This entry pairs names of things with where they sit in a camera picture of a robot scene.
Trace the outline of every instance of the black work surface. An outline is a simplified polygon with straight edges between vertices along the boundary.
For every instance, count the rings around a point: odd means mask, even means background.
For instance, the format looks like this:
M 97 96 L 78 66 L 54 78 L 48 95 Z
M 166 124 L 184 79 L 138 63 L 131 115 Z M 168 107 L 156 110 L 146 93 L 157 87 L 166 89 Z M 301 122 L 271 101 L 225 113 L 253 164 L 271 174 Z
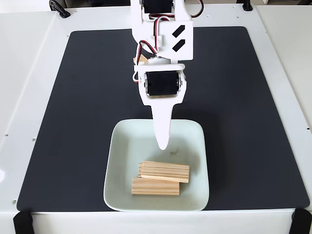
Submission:
M 103 185 L 113 128 L 123 119 L 152 117 L 132 81 L 136 46 L 131 30 L 70 35 L 19 210 L 112 211 Z M 185 64 L 187 91 L 172 118 L 194 120 L 204 130 L 210 184 L 205 210 L 307 207 L 247 30 L 195 28 L 194 59 Z

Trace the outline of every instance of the black clamp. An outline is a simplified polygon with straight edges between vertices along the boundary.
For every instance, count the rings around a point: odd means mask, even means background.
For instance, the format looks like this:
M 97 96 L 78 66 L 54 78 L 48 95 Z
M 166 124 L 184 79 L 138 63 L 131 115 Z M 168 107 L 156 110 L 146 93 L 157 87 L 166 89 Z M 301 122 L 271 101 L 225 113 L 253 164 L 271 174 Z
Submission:
M 49 0 L 49 5 L 51 11 L 59 12 L 59 16 L 61 16 L 62 18 L 67 18 L 70 16 L 70 13 L 68 11 L 65 11 L 65 9 L 56 0 Z
M 295 209 L 292 214 L 292 225 L 289 234 L 309 234 L 312 215 L 305 209 Z
M 21 211 L 13 218 L 16 234 L 35 234 L 33 218 L 29 211 Z
M 236 3 L 242 3 L 244 11 L 252 11 L 253 7 L 250 4 L 250 0 L 237 0 Z

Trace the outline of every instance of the stacked wooden blocks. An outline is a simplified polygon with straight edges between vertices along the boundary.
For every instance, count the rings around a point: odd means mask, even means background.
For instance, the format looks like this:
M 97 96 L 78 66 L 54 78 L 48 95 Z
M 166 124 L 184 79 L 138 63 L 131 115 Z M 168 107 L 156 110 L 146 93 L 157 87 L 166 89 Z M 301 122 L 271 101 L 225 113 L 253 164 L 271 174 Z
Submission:
M 188 183 L 190 166 L 144 161 L 139 164 L 138 177 L 133 178 L 134 195 L 179 195 L 179 183 Z

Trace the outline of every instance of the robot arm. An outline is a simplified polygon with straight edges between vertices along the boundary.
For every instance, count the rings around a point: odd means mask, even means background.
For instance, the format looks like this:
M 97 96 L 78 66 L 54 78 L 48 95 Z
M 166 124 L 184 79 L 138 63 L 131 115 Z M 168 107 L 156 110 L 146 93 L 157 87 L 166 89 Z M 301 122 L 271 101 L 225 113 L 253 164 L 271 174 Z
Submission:
M 186 91 L 184 64 L 193 59 L 193 21 L 184 0 L 131 0 L 132 35 L 137 45 L 133 75 L 144 105 L 150 105 L 160 149 L 169 142 L 172 109 Z M 139 62 L 141 51 L 153 54 L 148 64 Z

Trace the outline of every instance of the white square bowl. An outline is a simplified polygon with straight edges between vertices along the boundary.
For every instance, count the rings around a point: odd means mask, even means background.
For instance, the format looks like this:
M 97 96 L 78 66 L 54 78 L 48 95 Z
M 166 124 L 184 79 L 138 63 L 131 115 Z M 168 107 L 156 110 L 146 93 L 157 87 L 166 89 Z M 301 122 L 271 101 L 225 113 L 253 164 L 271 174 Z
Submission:
M 132 195 L 132 179 L 145 160 L 190 166 L 179 196 Z M 158 147 L 151 119 L 128 119 L 114 128 L 104 182 L 104 201 L 117 211 L 199 211 L 209 198 L 204 133 L 190 120 L 171 122 L 168 147 Z

